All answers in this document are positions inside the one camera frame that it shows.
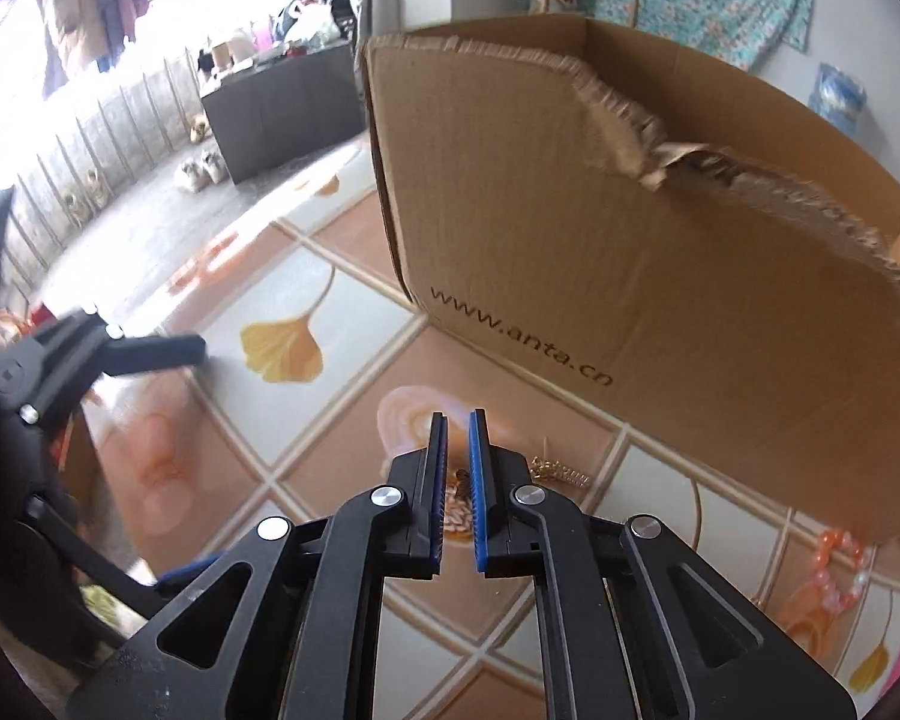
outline sneaker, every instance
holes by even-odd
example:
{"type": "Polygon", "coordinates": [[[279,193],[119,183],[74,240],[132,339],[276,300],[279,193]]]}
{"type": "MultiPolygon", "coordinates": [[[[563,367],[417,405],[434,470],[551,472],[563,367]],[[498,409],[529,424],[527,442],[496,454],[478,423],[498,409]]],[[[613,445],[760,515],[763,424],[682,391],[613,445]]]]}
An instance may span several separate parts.
{"type": "Polygon", "coordinates": [[[223,157],[218,151],[204,151],[200,160],[203,162],[203,169],[210,175],[210,180],[215,184],[223,181],[229,172],[226,165],[223,164],[223,157]]]}
{"type": "Polygon", "coordinates": [[[176,169],[173,175],[173,183],[180,189],[197,194],[198,191],[210,183],[210,176],[207,175],[203,165],[197,162],[196,159],[186,159],[176,169]]]}

